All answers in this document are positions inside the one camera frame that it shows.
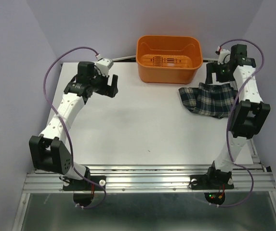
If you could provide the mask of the navy plaid pleated skirt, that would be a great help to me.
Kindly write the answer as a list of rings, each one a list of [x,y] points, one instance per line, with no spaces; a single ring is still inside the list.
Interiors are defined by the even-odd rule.
[[[193,114],[217,119],[228,118],[237,95],[231,84],[207,85],[178,89],[183,106]]]

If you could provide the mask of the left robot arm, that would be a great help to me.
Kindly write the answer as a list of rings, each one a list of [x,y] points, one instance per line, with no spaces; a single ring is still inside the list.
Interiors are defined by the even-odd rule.
[[[81,190],[90,186],[90,170],[73,160],[72,148],[66,147],[69,130],[80,110],[93,93],[110,98],[118,92],[118,76],[112,76],[109,83],[111,59],[97,62],[79,62],[77,74],[64,89],[61,102],[46,128],[29,140],[33,166],[36,169],[57,173],[69,179]]]

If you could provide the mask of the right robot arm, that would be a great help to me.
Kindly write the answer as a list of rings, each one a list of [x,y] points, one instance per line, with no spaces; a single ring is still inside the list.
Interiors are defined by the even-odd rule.
[[[206,84],[212,83],[212,74],[221,83],[234,81],[237,95],[227,122],[226,143],[219,156],[213,161],[205,175],[205,183],[211,189],[226,186],[232,189],[232,170],[242,148],[257,135],[270,112],[257,87],[255,74],[258,72],[253,58],[247,55],[247,46],[236,44],[230,50],[219,47],[217,62],[207,64]]]

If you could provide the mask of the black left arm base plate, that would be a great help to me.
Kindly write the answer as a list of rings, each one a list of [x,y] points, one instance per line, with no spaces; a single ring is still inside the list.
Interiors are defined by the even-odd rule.
[[[94,186],[85,180],[74,180],[67,177],[59,177],[59,179],[63,182],[63,191],[103,191],[102,188]],[[100,184],[100,181],[106,181],[106,176],[91,176],[91,181]]]

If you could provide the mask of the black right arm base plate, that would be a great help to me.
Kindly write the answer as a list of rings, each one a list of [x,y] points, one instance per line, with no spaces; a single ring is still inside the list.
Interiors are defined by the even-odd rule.
[[[192,190],[219,190],[219,189],[234,189],[234,185],[229,185],[227,182],[209,178],[207,174],[190,175],[189,189]]]

